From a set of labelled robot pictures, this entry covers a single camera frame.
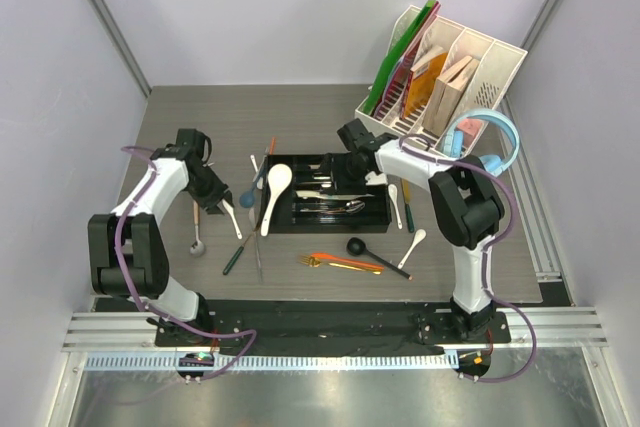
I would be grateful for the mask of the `beige sheathed knife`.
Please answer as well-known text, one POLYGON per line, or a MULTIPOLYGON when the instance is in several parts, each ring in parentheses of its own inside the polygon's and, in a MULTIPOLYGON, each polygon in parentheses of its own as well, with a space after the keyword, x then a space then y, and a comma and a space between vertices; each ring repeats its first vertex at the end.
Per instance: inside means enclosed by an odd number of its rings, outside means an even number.
POLYGON ((359 198, 373 197, 373 194, 328 194, 313 190, 296 190, 296 196, 305 199, 349 201, 359 198))

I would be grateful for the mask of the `gold knife green handle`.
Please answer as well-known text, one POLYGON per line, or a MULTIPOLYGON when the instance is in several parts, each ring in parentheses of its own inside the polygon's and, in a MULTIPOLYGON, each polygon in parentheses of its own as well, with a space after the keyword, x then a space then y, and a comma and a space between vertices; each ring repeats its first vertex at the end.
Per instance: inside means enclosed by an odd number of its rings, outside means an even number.
POLYGON ((415 223, 413 218, 413 213, 411 210, 411 193, 409 182, 406 179, 401 180, 403 200, 404 200, 404 210, 407 221, 407 229, 410 233, 415 232, 415 223))

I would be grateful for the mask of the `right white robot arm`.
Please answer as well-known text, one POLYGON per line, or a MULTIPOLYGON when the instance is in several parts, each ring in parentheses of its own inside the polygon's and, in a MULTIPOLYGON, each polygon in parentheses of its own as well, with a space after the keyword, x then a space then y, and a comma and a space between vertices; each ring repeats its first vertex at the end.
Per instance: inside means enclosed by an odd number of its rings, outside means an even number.
POLYGON ((320 161, 319 171, 330 177, 328 192, 363 194, 370 173, 399 177, 425 189, 437 226, 453 249, 453 333, 465 342, 484 336, 496 312, 492 243, 505 214, 491 174, 475 156, 445 160, 410 146, 406 136, 376 136, 358 119, 341 127, 338 135, 347 152, 326 154, 320 161))

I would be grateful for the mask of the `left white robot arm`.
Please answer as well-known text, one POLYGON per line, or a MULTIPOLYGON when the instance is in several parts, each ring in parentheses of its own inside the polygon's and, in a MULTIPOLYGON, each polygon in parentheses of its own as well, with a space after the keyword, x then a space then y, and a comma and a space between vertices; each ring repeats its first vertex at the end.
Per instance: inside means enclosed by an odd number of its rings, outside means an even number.
POLYGON ((208 164, 211 139, 197 129, 181 128, 164 147, 123 150, 145 160, 147 170, 124 201, 88 222, 92 288, 132 300, 139 309, 178 325, 190 345, 203 345, 213 332, 206 300, 171 277, 160 224, 182 192, 205 213, 222 212, 230 190, 208 164))

